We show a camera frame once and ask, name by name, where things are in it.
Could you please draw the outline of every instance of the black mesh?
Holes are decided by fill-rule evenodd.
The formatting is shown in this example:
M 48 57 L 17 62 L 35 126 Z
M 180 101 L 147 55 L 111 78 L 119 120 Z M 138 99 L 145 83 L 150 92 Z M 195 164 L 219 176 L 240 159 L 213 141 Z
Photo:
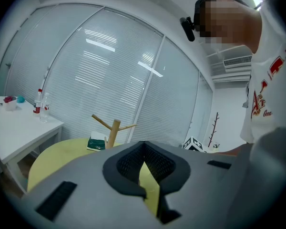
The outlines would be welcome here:
M 144 147 L 140 146 L 123 156 L 116 164 L 119 173 L 138 184 L 141 167 L 144 163 Z
M 108 158 L 103 165 L 104 178 L 121 194 L 145 198 L 145 189 L 138 185 L 144 162 L 159 184 L 161 196 L 180 190 L 190 176 L 190 166 L 183 158 L 141 141 Z
M 175 162 L 158 151 L 145 146 L 145 162 L 157 183 L 175 170 Z

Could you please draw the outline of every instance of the window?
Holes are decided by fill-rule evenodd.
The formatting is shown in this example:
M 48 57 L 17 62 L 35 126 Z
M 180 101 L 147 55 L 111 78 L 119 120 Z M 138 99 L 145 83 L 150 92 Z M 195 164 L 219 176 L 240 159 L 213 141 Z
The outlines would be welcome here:
M 131 140 L 179 146 L 192 119 L 199 71 L 165 39 Z
M 7 82 L 6 95 L 22 95 L 33 103 L 44 74 L 64 41 L 99 7 L 63 4 L 35 25 L 20 47 Z
M 51 10 L 53 7 L 45 7 L 37 9 L 21 26 L 20 30 L 16 32 L 14 38 L 11 40 L 0 65 L 0 96 L 4 96 L 5 83 L 8 77 L 10 66 L 16 56 L 18 49 L 29 35 L 30 31 L 38 25 L 39 21 Z
M 149 26 L 103 9 L 80 26 L 62 48 L 45 85 L 53 99 L 51 114 L 65 125 L 63 139 L 109 135 L 109 125 L 131 125 L 162 35 Z M 124 143 L 129 129 L 116 142 Z
M 195 103 L 195 109 L 192 117 L 192 123 L 186 138 L 193 136 L 201 143 L 209 123 L 209 117 L 212 106 L 213 92 L 204 77 L 200 74 L 198 94 Z

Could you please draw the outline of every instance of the white t-shirt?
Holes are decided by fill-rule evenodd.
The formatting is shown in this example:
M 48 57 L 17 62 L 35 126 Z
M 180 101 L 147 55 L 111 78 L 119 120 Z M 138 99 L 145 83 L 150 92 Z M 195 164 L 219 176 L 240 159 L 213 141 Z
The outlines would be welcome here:
M 277 127 L 286 127 L 286 33 L 270 12 L 260 10 L 262 34 L 251 60 L 248 107 L 240 137 L 255 143 Z

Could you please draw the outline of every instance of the water bottle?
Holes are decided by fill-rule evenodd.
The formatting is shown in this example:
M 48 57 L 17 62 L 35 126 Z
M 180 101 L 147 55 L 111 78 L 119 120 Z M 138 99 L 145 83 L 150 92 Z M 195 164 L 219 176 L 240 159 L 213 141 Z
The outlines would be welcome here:
M 35 100 L 34 100 L 33 113 L 35 116 L 39 116 L 39 113 L 40 113 L 41 93 L 42 93 L 42 89 L 38 89 L 37 95 L 36 95 Z
M 48 121 L 49 117 L 49 107 L 50 107 L 50 94 L 45 93 L 43 96 L 42 102 L 41 102 L 41 108 L 40 108 L 40 121 L 43 123 L 46 123 Z

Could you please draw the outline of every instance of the white wall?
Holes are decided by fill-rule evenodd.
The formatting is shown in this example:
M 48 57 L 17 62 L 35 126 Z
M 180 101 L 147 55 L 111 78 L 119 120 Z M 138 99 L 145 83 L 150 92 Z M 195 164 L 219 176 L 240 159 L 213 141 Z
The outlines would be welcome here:
M 219 114 L 219 119 L 210 146 L 217 142 L 220 144 L 219 151 L 224 152 L 245 143 L 239 136 L 245 118 L 245 108 L 242 107 L 245 101 L 244 87 L 215 89 L 210 122 L 204 136 L 204 145 L 207 146 L 209 143 L 216 112 Z
M 0 64 L 12 37 L 39 5 L 39 0 L 16 0 L 2 18 L 0 22 Z

